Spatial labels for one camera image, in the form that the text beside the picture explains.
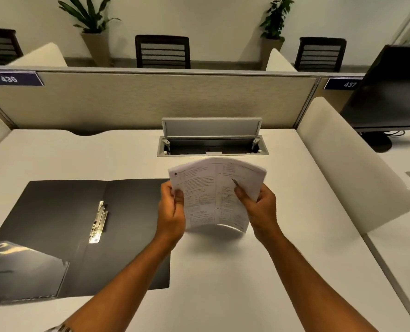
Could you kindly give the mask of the person's left hand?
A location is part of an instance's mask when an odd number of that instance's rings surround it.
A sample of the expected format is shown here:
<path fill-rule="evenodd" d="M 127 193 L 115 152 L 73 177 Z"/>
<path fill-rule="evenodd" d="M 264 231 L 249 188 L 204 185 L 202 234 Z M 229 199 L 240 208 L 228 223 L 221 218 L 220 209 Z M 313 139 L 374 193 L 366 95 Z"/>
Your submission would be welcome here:
<path fill-rule="evenodd" d="M 174 247 L 186 231 L 186 216 L 183 208 L 175 208 L 171 181 L 161 185 L 161 199 L 158 205 L 156 238 Z"/>

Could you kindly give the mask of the person's right hand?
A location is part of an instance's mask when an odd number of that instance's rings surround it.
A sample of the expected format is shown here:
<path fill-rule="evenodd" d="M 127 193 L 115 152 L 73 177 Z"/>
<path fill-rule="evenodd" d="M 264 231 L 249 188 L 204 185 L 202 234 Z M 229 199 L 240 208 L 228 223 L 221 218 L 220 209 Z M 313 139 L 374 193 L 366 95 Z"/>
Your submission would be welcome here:
<path fill-rule="evenodd" d="M 264 246 L 283 234 L 277 222 L 275 194 L 262 184 L 254 206 L 245 206 L 256 238 Z"/>

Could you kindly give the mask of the stack of printed paper sheets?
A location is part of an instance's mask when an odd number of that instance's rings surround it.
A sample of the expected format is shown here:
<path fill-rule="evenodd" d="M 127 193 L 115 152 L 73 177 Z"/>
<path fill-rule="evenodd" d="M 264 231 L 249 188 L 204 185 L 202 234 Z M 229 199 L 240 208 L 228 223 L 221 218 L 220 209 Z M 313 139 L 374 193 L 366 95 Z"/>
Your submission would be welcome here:
<path fill-rule="evenodd" d="M 168 169 L 174 191 L 184 195 L 186 229 L 203 225 L 223 225 L 246 233 L 246 208 L 235 195 L 240 185 L 256 201 L 266 169 L 227 157 L 209 157 Z"/>

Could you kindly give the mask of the person's left forearm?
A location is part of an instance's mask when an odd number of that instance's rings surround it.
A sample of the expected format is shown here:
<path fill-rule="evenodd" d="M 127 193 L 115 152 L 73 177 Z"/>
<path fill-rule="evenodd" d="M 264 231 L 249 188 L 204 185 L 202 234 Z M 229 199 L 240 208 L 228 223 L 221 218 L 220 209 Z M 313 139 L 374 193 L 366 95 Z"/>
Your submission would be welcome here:
<path fill-rule="evenodd" d="M 64 323 L 73 332 L 125 332 L 158 267 L 174 247 L 156 238 Z"/>

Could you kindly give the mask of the person's right forearm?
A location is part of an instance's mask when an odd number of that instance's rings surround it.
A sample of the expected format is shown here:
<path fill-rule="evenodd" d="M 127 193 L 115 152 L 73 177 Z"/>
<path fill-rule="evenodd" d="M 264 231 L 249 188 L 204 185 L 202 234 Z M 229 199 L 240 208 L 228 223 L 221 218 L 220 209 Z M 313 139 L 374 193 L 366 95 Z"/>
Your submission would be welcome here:
<path fill-rule="evenodd" d="M 378 332 L 310 265 L 279 228 L 255 230 L 305 332 Z"/>

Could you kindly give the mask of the metal folder clip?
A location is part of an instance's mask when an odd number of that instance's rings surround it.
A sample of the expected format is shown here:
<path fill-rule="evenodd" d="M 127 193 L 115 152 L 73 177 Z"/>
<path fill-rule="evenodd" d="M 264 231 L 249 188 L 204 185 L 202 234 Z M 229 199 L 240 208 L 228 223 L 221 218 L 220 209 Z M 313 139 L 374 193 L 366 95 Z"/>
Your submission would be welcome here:
<path fill-rule="evenodd" d="M 89 242 L 88 242 L 89 244 L 99 243 L 101 235 L 103 233 L 105 223 L 107 221 L 107 217 L 108 217 L 107 205 L 104 203 L 104 201 L 100 201 L 98 205 L 97 215 L 95 217 L 95 220 L 93 222 L 91 232 L 89 235 Z"/>

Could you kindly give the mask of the beige desk partition panel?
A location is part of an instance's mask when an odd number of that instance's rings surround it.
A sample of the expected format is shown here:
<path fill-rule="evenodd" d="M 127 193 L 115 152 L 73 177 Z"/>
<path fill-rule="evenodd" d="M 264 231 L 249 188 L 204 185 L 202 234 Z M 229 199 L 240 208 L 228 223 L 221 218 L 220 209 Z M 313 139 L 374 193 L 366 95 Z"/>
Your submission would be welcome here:
<path fill-rule="evenodd" d="M 97 133 L 160 129 L 162 118 L 262 118 L 291 128 L 319 76 L 143 68 L 0 67 L 37 72 L 44 86 L 0 86 L 0 118 L 10 129 Z"/>

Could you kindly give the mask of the open black file folder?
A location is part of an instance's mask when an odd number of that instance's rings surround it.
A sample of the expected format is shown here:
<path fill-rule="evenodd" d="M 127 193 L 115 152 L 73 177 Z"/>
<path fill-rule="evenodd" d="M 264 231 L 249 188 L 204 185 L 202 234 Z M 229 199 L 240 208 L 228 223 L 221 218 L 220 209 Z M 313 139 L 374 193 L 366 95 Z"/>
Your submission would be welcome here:
<path fill-rule="evenodd" d="M 0 305 L 96 295 L 153 239 L 165 181 L 30 181 L 0 227 Z"/>

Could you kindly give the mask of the black slatted office chair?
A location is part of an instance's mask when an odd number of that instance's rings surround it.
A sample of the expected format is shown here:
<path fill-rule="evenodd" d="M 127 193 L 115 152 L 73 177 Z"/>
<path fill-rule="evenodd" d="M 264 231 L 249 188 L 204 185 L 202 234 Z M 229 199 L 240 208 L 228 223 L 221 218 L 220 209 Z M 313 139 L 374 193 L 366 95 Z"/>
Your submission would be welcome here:
<path fill-rule="evenodd" d="M 346 45 L 344 38 L 301 37 L 294 68 L 301 72 L 340 72 Z"/>
<path fill-rule="evenodd" d="M 16 30 L 0 28 L 0 65 L 8 65 L 23 56 Z"/>
<path fill-rule="evenodd" d="M 139 34 L 135 47 L 138 68 L 191 69 L 188 37 Z"/>

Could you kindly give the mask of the blue desk number label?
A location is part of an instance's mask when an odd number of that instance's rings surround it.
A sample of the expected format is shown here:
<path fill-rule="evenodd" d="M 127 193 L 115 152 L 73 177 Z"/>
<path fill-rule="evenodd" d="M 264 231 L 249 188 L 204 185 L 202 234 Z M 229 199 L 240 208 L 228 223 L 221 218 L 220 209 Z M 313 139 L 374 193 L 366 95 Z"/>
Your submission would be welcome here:
<path fill-rule="evenodd" d="M 42 87 L 44 83 L 37 72 L 0 72 L 0 86 Z"/>
<path fill-rule="evenodd" d="M 363 77 L 330 77 L 324 85 L 324 90 L 354 91 L 362 80 Z"/>

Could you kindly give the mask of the small-leaved potted plant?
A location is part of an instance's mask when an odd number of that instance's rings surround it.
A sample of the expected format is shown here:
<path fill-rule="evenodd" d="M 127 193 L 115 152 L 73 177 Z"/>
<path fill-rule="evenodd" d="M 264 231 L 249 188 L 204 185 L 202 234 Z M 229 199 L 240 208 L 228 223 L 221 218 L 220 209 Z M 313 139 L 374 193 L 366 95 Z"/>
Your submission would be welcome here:
<path fill-rule="evenodd" d="M 289 62 L 280 54 L 280 50 L 285 43 L 282 36 L 284 22 L 290 12 L 293 0 L 273 0 L 270 2 L 269 9 L 265 12 L 265 18 L 260 24 L 263 32 L 261 34 L 261 61 L 262 70 L 266 71 L 271 56 L 279 53 L 279 60 Z"/>

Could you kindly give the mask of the black computer monitor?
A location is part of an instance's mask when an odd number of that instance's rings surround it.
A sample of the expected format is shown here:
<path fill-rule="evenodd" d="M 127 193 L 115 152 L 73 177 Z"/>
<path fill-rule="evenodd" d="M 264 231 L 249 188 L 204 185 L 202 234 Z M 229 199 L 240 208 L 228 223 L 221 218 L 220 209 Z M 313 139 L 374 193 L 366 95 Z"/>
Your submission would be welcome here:
<path fill-rule="evenodd" d="M 410 130 L 410 45 L 386 45 L 340 115 L 375 152 L 389 151 L 386 133 Z"/>

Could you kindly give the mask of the large leafy potted plant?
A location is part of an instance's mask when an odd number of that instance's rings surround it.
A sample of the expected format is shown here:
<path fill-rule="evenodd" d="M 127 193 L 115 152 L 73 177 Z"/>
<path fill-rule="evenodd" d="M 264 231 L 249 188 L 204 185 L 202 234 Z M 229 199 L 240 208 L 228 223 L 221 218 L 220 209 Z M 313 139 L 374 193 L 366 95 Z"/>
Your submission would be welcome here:
<path fill-rule="evenodd" d="M 81 30 L 81 37 L 97 67 L 112 67 L 113 60 L 109 49 L 108 26 L 119 18 L 108 16 L 108 6 L 112 0 L 102 0 L 96 8 L 92 0 L 83 5 L 80 0 L 58 0 L 59 8 L 77 21 L 74 27 Z"/>

